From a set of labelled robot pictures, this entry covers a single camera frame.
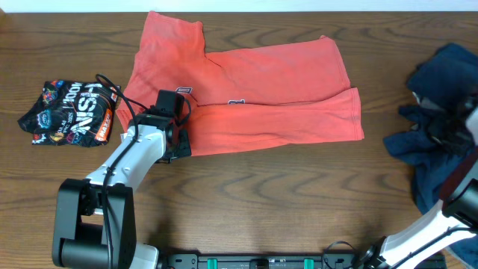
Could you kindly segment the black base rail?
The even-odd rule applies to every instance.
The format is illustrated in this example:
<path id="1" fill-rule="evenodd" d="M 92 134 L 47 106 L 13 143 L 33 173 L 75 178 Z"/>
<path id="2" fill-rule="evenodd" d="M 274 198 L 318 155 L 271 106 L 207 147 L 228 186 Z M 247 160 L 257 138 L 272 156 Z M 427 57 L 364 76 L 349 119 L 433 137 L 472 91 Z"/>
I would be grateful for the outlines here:
<path id="1" fill-rule="evenodd" d="M 324 269 L 351 268 L 353 254 L 322 256 L 203 256 L 194 253 L 164 258 L 161 268 L 174 269 Z"/>

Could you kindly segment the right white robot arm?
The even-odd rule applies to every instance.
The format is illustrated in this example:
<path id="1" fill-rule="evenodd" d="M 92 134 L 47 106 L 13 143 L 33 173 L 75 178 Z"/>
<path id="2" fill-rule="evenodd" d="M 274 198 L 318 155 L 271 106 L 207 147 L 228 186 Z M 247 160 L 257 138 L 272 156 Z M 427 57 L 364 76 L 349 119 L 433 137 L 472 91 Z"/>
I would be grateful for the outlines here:
<path id="1" fill-rule="evenodd" d="M 412 165 L 415 203 L 425 212 L 411 226 L 382 238 L 358 268 L 415 268 L 456 242 L 477 236 L 477 108 L 448 114 L 401 108 L 418 127 L 384 142 L 395 158 Z"/>

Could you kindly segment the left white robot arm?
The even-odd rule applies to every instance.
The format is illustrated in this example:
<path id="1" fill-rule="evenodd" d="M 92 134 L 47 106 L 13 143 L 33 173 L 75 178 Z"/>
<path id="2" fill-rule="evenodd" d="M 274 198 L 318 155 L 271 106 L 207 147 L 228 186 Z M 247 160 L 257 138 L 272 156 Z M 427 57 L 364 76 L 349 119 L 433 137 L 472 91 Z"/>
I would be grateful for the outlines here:
<path id="1" fill-rule="evenodd" d="M 159 268 L 156 247 L 137 242 L 134 192 L 150 168 L 191 154 L 173 118 L 141 114 L 122 143 L 85 179 L 59 187 L 52 261 L 61 268 Z"/>

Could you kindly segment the orange printed t-shirt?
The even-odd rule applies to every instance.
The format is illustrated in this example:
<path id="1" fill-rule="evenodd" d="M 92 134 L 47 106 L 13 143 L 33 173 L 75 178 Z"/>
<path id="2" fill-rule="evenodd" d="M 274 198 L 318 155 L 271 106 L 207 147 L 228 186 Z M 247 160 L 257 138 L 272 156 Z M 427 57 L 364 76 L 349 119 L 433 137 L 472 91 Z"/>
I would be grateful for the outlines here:
<path id="1" fill-rule="evenodd" d="M 193 155 L 362 140 L 361 100 L 334 40 L 206 52 L 203 25 L 150 12 L 117 116 L 182 94 Z"/>

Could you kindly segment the black printed folded t-shirt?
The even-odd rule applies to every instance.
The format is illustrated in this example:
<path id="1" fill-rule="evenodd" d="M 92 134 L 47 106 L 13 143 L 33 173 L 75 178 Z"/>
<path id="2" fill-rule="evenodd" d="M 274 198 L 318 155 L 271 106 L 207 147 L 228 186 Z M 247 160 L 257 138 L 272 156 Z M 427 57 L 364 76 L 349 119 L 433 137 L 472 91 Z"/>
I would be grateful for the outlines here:
<path id="1" fill-rule="evenodd" d="M 19 127 L 33 135 L 33 145 L 102 146 L 111 133 L 117 95 L 100 83 L 46 81 Z"/>

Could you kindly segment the navy blue garment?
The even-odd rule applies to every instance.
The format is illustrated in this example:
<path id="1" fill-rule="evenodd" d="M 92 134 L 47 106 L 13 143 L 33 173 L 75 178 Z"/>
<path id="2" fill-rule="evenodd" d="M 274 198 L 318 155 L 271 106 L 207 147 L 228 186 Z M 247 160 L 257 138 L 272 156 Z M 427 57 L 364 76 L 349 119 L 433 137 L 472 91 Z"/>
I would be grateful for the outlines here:
<path id="1" fill-rule="evenodd" d="M 446 45 L 416 69 L 407 81 L 407 87 L 417 103 L 401 108 L 420 107 L 432 111 L 454 111 L 459 105 L 477 108 L 477 56 L 455 43 Z M 414 123 L 407 132 L 416 130 L 417 123 L 402 113 L 401 108 L 400 115 Z M 413 187 L 412 196 L 415 202 Z M 450 250 L 468 268 L 477 267 L 477 236 L 444 249 Z"/>

